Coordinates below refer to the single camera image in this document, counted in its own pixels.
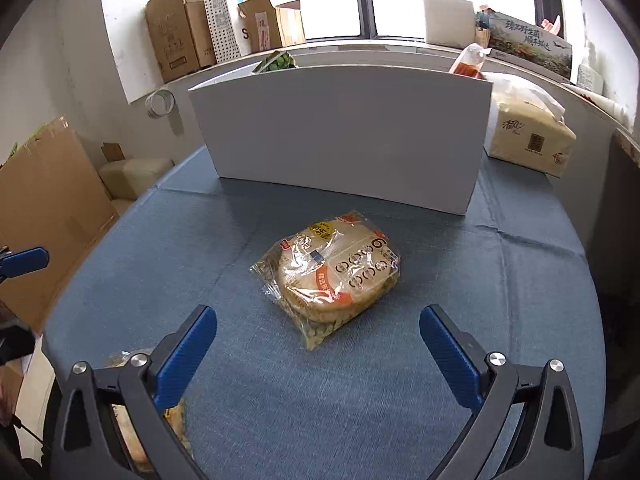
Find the black cable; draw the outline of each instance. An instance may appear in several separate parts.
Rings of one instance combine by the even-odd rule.
[[[42,444],[42,446],[44,448],[47,449],[47,451],[51,452],[49,446],[47,446],[47,444],[45,444],[39,436],[37,436],[35,433],[33,433],[33,431],[31,431],[29,428],[27,428],[22,421],[15,415],[11,416],[11,423],[16,427],[16,428],[22,428],[24,431],[26,431],[27,433],[29,433],[33,438],[35,438],[39,443]]]

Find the screw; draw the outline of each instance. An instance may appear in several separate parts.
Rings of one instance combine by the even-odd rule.
[[[551,359],[549,366],[555,372],[561,372],[562,370],[564,370],[564,365],[562,364],[562,361],[560,359]]]
[[[86,371],[86,363],[84,361],[78,361],[74,364],[74,367],[71,368],[71,371],[76,375],[84,373]]]
[[[491,352],[489,354],[489,362],[494,366],[502,366],[507,362],[507,358],[500,352]]]
[[[131,364],[136,368],[146,365],[148,358],[144,354],[135,354],[131,358]]]

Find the person's hand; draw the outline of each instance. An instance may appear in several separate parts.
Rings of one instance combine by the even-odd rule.
[[[11,423],[11,416],[13,415],[11,406],[9,405],[9,398],[2,384],[2,377],[0,377],[0,424],[7,427]]]

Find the bread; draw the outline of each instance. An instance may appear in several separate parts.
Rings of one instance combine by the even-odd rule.
[[[354,214],[319,222],[281,241],[280,293],[305,318],[333,330],[365,310],[398,280],[388,240]]]

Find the beige cushion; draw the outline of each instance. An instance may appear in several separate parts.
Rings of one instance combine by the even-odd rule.
[[[132,158],[105,164],[98,174],[114,198],[135,200],[173,165],[168,158]]]
[[[135,200],[127,200],[126,198],[115,198],[111,200],[111,205],[113,205],[113,208],[118,212],[118,215],[122,216],[134,202]]]

